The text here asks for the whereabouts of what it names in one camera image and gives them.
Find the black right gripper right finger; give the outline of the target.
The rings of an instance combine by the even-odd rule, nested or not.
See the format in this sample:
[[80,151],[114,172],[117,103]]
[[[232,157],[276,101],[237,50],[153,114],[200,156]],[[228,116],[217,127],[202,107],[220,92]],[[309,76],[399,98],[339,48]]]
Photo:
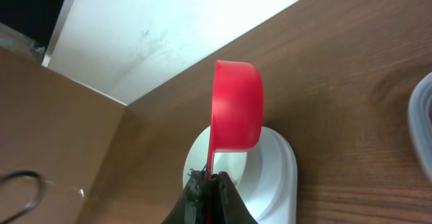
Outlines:
[[211,183],[212,224],[257,224],[226,172],[213,174]]

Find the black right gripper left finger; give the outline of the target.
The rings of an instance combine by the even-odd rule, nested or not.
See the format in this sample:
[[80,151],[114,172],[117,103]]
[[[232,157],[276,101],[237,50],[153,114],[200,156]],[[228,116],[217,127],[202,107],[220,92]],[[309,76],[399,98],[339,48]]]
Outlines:
[[205,224],[209,203],[207,171],[191,169],[182,194],[162,224]]

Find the orange measuring scoop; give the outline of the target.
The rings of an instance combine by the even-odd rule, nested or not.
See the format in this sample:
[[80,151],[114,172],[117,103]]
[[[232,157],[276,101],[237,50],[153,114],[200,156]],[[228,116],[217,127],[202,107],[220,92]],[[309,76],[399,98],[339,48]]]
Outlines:
[[263,125],[263,81],[250,63],[215,62],[207,167],[213,172],[217,152],[248,152]]

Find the white digital kitchen scale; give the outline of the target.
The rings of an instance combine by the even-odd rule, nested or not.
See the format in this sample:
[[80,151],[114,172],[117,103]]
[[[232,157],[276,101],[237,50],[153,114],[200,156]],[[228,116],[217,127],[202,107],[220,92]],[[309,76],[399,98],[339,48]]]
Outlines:
[[298,191],[296,157],[288,141],[268,127],[261,128],[265,140],[264,165],[252,206],[261,213],[257,223],[295,223]]

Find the white round bowl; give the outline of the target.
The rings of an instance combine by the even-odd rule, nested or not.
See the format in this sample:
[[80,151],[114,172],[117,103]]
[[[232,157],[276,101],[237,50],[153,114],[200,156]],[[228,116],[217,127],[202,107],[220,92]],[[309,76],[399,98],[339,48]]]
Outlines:
[[[183,169],[183,185],[190,179],[192,170],[201,170],[207,162],[210,128],[205,128],[192,144]],[[265,140],[260,138],[256,146],[248,152],[217,152],[214,158],[213,172],[226,172],[233,181],[236,190],[246,205],[249,213],[257,218],[261,208],[252,206],[252,197],[258,187],[263,171]]]

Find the clear plastic container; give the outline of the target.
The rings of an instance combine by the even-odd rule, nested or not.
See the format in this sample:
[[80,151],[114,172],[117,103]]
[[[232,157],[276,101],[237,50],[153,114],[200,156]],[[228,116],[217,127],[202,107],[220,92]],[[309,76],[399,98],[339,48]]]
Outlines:
[[431,73],[415,86],[410,95],[408,125],[419,163],[431,181]]

